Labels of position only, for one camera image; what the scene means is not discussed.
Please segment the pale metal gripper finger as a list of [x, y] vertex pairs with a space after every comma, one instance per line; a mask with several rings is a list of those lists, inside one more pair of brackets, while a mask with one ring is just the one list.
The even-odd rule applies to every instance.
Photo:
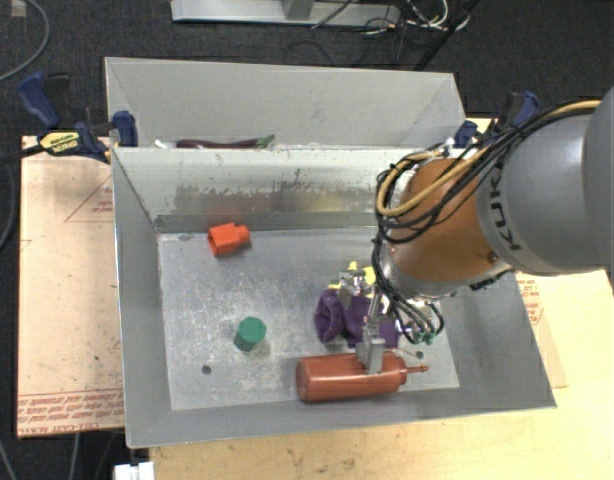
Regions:
[[363, 269], [349, 268], [339, 273], [337, 298], [344, 309], [351, 306], [355, 297], [362, 297], [366, 292], [366, 273]]
[[386, 339], [380, 333], [381, 320], [369, 321], [362, 329], [361, 341], [356, 345], [356, 356], [367, 375], [380, 374]]

